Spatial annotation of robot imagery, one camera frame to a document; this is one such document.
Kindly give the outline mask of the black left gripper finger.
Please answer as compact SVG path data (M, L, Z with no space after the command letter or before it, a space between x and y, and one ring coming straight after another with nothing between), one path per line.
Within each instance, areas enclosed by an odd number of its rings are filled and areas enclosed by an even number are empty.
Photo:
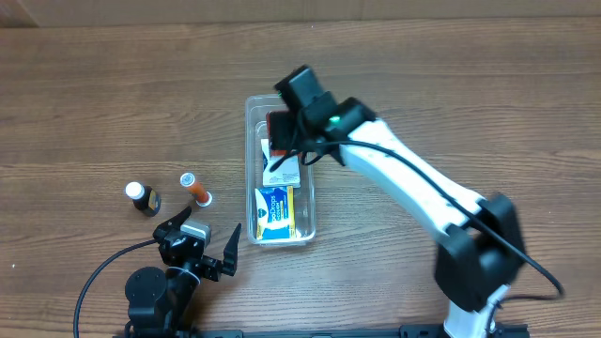
M176 216L170 218L169 220L163 223L160 223L155 228L152 237L157 242L162 242L172 230L179 230L180 226L183 225L189 219L191 214L192 208L190 206L185 207Z
M239 223L223 249L222 274L234 276L237 271L240 232L241 224Z

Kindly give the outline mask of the red medicine box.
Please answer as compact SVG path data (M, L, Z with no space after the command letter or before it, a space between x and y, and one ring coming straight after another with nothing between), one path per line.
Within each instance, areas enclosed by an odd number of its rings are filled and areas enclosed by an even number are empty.
M272 111L266 115L270 153L276 156L297 155L300 137L296 115L289 111Z

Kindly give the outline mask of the white medicine box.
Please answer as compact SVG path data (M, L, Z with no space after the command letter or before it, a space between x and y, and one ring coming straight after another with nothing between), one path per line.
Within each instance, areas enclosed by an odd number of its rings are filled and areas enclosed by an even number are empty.
M299 188L301 186L300 166L297 157L285 160L272 172L270 168L281 159L281 156L270 153L268 139L261 140L261 149L263 161L262 183L264 187L292 186L293 188Z

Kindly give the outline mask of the blue yellow VapoDrops box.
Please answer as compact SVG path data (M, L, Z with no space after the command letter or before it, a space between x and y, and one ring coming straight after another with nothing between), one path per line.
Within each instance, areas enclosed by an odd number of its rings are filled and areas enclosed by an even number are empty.
M288 240L297 236L292 186L257 188L256 238Z

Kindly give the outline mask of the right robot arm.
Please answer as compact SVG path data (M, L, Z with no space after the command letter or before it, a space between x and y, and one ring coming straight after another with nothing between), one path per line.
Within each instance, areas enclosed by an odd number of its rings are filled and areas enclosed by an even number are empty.
M440 324L403 325L401 337L527 337L495 315L523 265L516 208L485 199L413 153L364 103L337 102L303 65L275 85L287 109L268 116L271 148L314 152L372 179L436 241L435 280L449 300Z

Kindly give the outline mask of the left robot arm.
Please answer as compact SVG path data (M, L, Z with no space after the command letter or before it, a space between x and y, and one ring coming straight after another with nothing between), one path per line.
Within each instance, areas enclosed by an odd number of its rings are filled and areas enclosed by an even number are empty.
M223 275L236 273L241 226L236 226L227 241L223 258L217 259L205 254L210 242L210 227L191 221L191 215L192 209L185 207L176 216L160 223L152 234L166 269L138 269L126 282L130 319L124 329L126 337L204 335L185 323L185 314L196 288L204 279L218 282Z

